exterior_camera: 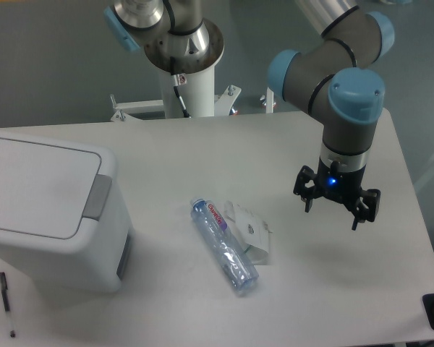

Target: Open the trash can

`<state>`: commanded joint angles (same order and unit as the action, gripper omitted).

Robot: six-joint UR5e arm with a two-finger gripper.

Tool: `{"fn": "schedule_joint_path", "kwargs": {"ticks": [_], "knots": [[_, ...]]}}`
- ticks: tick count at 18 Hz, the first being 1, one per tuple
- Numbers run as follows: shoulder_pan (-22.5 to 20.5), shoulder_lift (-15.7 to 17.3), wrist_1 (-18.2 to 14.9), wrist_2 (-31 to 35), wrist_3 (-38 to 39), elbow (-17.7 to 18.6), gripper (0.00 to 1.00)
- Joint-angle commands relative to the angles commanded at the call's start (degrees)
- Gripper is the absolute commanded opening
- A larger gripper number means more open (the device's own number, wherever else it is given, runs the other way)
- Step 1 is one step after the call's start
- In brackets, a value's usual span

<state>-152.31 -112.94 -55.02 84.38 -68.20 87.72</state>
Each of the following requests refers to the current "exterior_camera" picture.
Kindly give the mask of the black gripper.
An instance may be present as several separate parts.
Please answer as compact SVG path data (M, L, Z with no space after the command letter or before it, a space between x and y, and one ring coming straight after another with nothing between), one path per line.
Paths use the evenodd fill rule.
M380 205L379 189L362 189L364 173L365 166L358 171L331 173L331 168L319 160L317 174L308 166L301 168L293 193L300 196L306 213L319 197L343 205L352 212L352 230L356 231L359 223L375 221Z

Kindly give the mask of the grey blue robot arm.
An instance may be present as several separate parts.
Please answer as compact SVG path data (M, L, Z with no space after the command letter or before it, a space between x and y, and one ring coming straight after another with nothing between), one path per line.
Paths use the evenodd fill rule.
M300 169L294 193L311 207L320 197L343 205L354 223L372 222L380 191L362 178L383 110L385 85L369 66L386 54L390 20L355 1L299 1L323 42L309 53L285 50L268 68L268 88L323 125L318 169ZM200 1L115 1L103 12L127 51L144 50L162 74L169 118L215 116L214 66L224 52L221 31Z

